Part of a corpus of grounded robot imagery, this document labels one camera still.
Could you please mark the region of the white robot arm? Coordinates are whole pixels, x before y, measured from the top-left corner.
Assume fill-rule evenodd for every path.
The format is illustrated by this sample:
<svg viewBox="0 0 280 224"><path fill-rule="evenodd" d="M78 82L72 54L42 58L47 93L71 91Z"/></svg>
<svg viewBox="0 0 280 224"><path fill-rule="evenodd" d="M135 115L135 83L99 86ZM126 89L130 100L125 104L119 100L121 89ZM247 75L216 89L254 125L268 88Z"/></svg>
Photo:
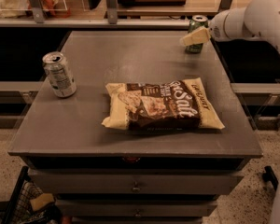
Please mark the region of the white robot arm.
<svg viewBox="0 0 280 224"><path fill-rule="evenodd" d="M208 23L208 28L195 28L180 39L183 46L235 39L268 42L280 55L280 0L252 0L246 7L224 10ZM280 178L271 166L265 167L264 181L275 189L269 224L280 224Z"/></svg>

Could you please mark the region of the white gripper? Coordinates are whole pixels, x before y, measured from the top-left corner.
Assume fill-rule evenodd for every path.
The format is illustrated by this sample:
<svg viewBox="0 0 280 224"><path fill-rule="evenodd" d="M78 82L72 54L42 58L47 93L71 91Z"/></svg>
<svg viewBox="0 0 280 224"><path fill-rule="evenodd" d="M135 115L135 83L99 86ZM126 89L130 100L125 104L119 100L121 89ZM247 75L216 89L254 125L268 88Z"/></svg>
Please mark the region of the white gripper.
<svg viewBox="0 0 280 224"><path fill-rule="evenodd" d="M211 36L219 42L244 38L244 16L244 8L224 10L210 20L209 29L204 26L198 27L183 36L180 39L180 44L183 46L202 44L207 42Z"/></svg>

